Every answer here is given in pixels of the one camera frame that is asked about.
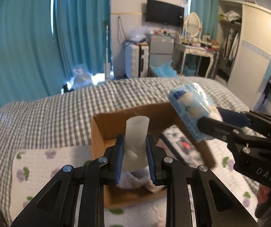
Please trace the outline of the white suitcase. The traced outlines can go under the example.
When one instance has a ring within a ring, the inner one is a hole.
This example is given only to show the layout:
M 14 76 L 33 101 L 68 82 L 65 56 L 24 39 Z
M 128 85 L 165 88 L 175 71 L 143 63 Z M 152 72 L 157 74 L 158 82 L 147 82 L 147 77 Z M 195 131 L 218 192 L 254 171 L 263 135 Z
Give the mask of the white suitcase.
M 129 44 L 125 46 L 125 75 L 128 79 L 148 76 L 149 46 Z

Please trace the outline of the white oval vanity mirror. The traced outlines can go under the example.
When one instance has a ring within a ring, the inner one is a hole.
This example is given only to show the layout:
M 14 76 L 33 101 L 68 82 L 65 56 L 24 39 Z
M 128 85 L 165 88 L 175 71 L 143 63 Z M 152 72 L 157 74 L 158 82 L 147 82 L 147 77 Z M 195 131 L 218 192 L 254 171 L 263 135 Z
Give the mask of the white oval vanity mirror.
M 184 22 L 184 31 L 186 36 L 195 38 L 199 35 L 201 22 L 199 16 L 195 12 L 191 12 Z

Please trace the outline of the teal curtain middle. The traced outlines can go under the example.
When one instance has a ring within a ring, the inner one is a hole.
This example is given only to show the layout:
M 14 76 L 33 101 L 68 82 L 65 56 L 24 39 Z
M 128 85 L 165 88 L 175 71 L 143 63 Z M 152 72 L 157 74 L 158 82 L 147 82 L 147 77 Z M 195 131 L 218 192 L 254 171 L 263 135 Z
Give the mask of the teal curtain middle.
M 110 0 L 54 0 L 53 32 L 66 81 L 77 65 L 95 75 L 112 63 Z

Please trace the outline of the teal curtain right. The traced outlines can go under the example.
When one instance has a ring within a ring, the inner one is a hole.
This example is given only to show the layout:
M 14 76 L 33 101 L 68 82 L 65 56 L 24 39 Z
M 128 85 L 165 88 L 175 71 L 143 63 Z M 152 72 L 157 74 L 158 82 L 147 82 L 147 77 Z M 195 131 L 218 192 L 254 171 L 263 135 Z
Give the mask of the teal curtain right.
M 217 38 L 219 0 L 191 0 L 190 12 L 195 12 L 202 23 L 202 35 Z

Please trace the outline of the black wall television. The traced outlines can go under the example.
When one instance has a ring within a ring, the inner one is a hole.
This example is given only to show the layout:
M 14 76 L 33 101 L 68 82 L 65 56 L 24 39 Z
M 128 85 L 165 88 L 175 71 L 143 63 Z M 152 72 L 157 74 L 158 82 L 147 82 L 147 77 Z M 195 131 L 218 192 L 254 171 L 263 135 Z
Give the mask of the black wall television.
M 183 7 L 156 0 L 147 0 L 146 22 L 181 28 L 184 22 Z

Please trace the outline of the white wardrobe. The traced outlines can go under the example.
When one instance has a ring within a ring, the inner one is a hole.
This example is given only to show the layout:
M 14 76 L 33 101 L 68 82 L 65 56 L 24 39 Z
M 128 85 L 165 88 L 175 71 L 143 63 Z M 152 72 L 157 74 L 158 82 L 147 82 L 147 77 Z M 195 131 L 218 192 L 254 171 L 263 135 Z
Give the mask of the white wardrobe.
M 271 10 L 220 0 L 218 11 L 219 69 L 228 78 L 228 89 L 249 108 L 257 108 L 271 61 Z

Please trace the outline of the blue plastic bag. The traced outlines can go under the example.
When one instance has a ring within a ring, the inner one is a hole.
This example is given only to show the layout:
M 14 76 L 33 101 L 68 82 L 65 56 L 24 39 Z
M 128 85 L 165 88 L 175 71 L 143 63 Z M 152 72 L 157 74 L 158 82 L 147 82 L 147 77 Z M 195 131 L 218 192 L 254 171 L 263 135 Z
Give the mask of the blue plastic bag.
M 178 77 L 177 72 L 172 68 L 172 62 L 173 61 L 169 61 L 157 67 L 151 66 L 150 70 L 152 74 L 156 77 Z

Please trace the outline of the open cardboard box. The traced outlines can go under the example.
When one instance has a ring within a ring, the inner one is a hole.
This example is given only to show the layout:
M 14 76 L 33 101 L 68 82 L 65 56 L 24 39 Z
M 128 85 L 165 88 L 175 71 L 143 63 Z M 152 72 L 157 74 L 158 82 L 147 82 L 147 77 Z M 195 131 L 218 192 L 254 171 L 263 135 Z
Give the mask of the open cardboard box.
M 148 133 L 157 140 L 166 128 L 177 125 L 200 152 L 205 165 L 209 168 L 216 166 L 213 154 L 206 141 L 196 142 L 186 126 L 169 102 L 155 103 L 134 108 L 117 110 L 110 113 L 99 113 L 92 117 L 91 153 L 92 159 L 104 155 L 107 147 L 115 145 L 117 136 L 125 134 L 126 121 L 133 116 L 150 118 Z M 134 190 L 124 190 L 116 186 L 104 186 L 104 207 L 124 208 L 143 202 L 153 201 L 166 196 L 166 189 L 157 193 L 148 191 L 145 187 Z

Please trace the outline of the grey mini fridge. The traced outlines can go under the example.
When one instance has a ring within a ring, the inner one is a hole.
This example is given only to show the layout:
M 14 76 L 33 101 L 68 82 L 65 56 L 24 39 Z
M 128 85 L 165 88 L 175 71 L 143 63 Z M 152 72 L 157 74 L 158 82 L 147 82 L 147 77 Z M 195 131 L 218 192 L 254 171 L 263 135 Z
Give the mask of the grey mini fridge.
M 148 77 L 155 76 L 150 68 L 172 62 L 174 38 L 168 35 L 148 35 L 149 45 L 149 69 Z

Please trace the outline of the grey checked bed cover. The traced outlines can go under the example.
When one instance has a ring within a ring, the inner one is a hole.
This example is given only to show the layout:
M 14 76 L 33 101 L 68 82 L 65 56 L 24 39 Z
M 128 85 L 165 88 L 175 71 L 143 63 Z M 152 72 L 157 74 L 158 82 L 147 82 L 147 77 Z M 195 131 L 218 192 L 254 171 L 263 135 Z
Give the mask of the grey checked bed cover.
M 201 77 L 121 79 L 31 102 L 14 101 L 0 108 L 0 219 L 9 226 L 15 216 L 53 175 L 39 174 L 27 152 L 82 151 L 90 159 L 94 114 L 166 102 L 173 88 L 198 83 L 216 106 L 247 111 L 230 90 Z

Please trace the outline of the large water bottle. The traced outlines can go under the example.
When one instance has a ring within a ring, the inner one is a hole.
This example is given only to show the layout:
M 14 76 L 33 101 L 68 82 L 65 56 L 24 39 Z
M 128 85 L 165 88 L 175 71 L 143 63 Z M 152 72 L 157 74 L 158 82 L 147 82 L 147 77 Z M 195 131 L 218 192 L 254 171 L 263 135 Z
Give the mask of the large water bottle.
M 92 74 L 84 64 L 76 65 L 73 69 L 73 88 L 82 89 L 93 85 Z

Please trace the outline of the white dressing table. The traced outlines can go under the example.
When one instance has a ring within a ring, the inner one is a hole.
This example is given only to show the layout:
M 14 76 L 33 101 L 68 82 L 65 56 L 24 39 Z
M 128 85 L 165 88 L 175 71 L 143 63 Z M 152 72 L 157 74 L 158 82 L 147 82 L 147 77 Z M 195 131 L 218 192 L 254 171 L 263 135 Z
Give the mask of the white dressing table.
M 186 63 L 190 60 L 196 61 L 196 72 L 195 75 L 198 76 L 200 68 L 204 65 L 202 63 L 203 58 L 208 58 L 209 63 L 205 64 L 205 78 L 212 78 L 213 67 L 216 64 L 218 58 L 218 52 L 212 48 L 207 47 L 195 47 L 189 46 L 182 43 L 174 43 L 173 53 L 172 53 L 172 68 L 179 74 L 184 73 L 184 67 Z

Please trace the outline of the teal curtain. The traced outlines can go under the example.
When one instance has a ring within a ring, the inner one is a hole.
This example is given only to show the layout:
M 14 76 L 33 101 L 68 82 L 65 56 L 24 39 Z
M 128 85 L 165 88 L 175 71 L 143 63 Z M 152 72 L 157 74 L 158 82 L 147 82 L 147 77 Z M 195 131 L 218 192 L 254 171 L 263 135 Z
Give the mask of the teal curtain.
M 191 0 L 190 12 L 195 12 L 202 23 L 202 35 L 217 38 L 219 0 Z
M 66 81 L 77 65 L 95 75 L 112 63 L 110 0 L 54 0 L 53 32 Z
M 51 0 L 0 0 L 0 107 L 59 94 L 64 83 Z

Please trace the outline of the white floral quilted mat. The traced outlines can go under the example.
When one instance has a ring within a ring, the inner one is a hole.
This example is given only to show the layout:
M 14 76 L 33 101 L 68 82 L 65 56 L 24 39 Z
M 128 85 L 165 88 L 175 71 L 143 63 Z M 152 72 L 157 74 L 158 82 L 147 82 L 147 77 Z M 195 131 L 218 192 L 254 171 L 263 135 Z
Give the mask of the white floral quilted mat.
M 257 206 L 257 183 L 250 183 L 234 171 L 234 160 L 226 144 L 219 140 L 207 142 L 216 166 L 214 174 L 253 215 Z M 9 214 L 15 219 L 49 180 L 67 164 L 75 168 L 90 161 L 90 146 L 55 149 L 20 150 L 12 163 L 12 185 Z M 162 197 L 134 207 L 105 211 L 106 226 L 165 226 L 166 199 Z

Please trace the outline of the teal curtain left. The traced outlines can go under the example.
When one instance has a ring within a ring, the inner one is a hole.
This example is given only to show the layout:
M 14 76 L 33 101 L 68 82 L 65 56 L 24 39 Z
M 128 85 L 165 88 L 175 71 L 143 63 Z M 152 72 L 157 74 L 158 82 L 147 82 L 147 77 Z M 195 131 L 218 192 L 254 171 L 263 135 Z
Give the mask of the teal curtain left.
M 0 107 L 59 94 L 64 83 L 51 0 L 0 0 Z

